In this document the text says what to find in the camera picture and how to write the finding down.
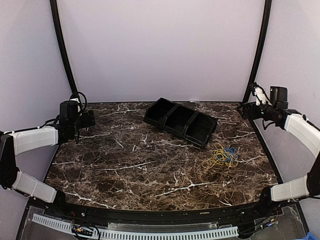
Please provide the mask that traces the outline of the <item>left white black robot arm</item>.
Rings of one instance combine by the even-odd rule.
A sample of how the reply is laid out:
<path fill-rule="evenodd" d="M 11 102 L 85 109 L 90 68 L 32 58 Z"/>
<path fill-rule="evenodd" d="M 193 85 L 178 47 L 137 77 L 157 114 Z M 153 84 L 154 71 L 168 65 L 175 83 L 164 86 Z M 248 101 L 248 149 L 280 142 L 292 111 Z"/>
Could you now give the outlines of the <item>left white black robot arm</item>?
<path fill-rule="evenodd" d="M 59 114 L 34 128 L 0 133 L 0 185 L 3 189 L 21 192 L 28 197 L 51 204 L 51 210 L 60 218 L 67 218 L 70 206 L 62 199 L 65 194 L 33 176 L 22 172 L 16 157 L 43 147 L 78 141 L 80 130 L 96 124 L 94 112 L 75 99 L 60 104 Z"/>

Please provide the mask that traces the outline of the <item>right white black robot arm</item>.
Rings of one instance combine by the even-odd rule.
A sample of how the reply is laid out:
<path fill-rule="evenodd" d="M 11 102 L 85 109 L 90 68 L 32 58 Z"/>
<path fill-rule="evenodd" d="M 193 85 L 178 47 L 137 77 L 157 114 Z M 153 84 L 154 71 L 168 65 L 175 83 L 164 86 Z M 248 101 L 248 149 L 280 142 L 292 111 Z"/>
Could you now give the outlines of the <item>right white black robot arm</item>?
<path fill-rule="evenodd" d="M 266 217 L 277 204 L 298 201 L 304 198 L 320 198 L 320 129 L 309 121 L 306 115 L 289 109 L 288 89 L 271 86 L 270 95 L 257 83 L 250 85 L 255 102 L 243 103 L 237 107 L 241 117 L 246 120 L 261 119 L 263 128 L 274 124 L 298 139 L 314 156 L 310 171 L 303 177 L 263 189 L 255 213 Z"/>

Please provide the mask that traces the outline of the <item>black three-compartment bin tray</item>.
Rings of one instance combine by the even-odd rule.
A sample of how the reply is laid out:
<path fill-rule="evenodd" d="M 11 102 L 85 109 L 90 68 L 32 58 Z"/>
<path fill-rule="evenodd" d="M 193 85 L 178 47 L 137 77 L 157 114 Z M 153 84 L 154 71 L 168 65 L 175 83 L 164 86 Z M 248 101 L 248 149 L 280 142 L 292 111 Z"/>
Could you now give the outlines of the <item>black three-compartment bin tray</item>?
<path fill-rule="evenodd" d="M 207 145 L 218 125 L 217 118 L 162 97 L 146 110 L 143 120 L 199 148 Z"/>

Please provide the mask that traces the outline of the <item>blue object bottom corner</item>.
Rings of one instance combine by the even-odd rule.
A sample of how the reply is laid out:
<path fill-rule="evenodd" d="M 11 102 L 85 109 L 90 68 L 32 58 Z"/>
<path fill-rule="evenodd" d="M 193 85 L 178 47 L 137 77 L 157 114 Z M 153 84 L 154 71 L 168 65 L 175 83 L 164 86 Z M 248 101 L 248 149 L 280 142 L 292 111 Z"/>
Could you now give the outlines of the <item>blue object bottom corner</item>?
<path fill-rule="evenodd" d="M 315 236 L 313 233 L 308 232 L 306 236 L 303 238 L 304 240 L 320 240 L 317 236 Z"/>

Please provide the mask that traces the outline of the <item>right black frame post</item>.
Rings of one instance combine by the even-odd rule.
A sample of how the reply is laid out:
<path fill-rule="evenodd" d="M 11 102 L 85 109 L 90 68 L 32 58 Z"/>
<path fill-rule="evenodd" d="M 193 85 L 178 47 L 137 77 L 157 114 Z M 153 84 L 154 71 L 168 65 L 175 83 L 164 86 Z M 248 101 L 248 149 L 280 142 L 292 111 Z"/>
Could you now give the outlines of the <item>right black frame post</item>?
<path fill-rule="evenodd" d="M 258 73 L 258 69 L 260 66 L 260 62 L 261 62 L 261 58 L 262 58 L 262 54 L 263 54 L 263 49 L 264 49 L 264 45 L 265 45 L 265 40 L 266 40 L 266 36 L 267 36 L 271 8 L 272 8 L 272 0 L 265 0 L 257 47 L 256 47 L 250 75 L 248 78 L 247 87 L 245 89 L 245 93 L 244 93 L 244 96 L 242 99 L 242 103 L 247 103 L 249 101 L 250 94 L 251 94 L 250 85 L 255 82 L 256 77 L 257 77 L 257 73 Z"/>

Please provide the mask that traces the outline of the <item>black frame post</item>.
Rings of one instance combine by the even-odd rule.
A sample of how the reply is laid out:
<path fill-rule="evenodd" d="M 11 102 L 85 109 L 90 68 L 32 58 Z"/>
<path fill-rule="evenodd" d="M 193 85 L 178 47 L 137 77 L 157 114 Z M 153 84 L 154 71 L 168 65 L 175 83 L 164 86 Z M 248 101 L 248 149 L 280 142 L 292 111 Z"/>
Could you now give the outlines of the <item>black frame post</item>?
<path fill-rule="evenodd" d="M 260 66 L 260 62 L 261 62 L 261 58 L 262 58 L 262 54 L 263 54 L 263 49 L 264 49 L 264 45 L 265 45 L 265 40 L 266 40 L 266 36 L 267 36 L 271 8 L 272 8 L 272 0 L 265 0 L 257 47 L 256 47 L 250 75 L 248 78 L 247 87 L 245 89 L 245 93 L 244 93 L 244 96 L 242 99 L 242 103 L 247 103 L 249 101 L 250 94 L 251 94 L 250 85 L 255 82 L 256 77 L 257 77 L 257 73 L 258 73 L 258 69 Z"/>
<path fill-rule="evenodd" d="M 62 31 L 62 24 L 61 24 L 60 15 L 59 15 L 58 1 L 49 0 L 49 3 L 50 3 L 51 15 L 52 15 L 56 40 L 57 40 L 62 64 L 64 67 L 64 71 L 67 77 L 70 90 L 74 94 L 78 91 L 78 89 L 72 73 L 71 64 L 70 64 L 67 49 L 66 49 L 66 44 L 64 40 L 63 31 Z"/>

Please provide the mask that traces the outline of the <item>black front rail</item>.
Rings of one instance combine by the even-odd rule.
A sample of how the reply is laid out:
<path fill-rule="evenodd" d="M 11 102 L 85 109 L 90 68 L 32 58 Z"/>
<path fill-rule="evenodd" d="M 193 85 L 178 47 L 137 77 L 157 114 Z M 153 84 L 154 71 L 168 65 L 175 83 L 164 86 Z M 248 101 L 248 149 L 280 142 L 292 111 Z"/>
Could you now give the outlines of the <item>black front rail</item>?
<path fill-rule="evenodd" d="M 91 207 L 66 202 L 50 205 L 58 213 L 68 217 L 83 218 L 96 225 L 107 225 L 110 223 L 179 225 L 211 222 L 219 224 L 246 224 L 261 217 L 255 211 L 255 206 L 255 203 L 249 203 L 240 206 L 202 210 L 137 211 Z"/>

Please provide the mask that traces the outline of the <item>left black frame post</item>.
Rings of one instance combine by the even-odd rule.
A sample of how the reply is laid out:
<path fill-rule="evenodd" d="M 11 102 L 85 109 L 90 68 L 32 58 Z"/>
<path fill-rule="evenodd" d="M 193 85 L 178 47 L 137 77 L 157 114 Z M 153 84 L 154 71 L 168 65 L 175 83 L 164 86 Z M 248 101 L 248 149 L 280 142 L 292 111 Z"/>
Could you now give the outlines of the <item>left black frame post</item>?
<path fill-rule="evenodd" d="M 49 0 L 49 3 L 50 3 L 51 15 L 52 15 L 56 40 L 57 40 L 62 64 L 64 67 L 64 71 L 67 77 L 70 90 L 74 94 L 78 91 L 78 89 L 72 73 L 71 64 L 70 64 L 67 49 L 66 49 L 66 44 L 64 40 L 63 31 L 62 31 L 62 24 L 61 24 L 60 15 L 59 15 L 58 1 Z"/>

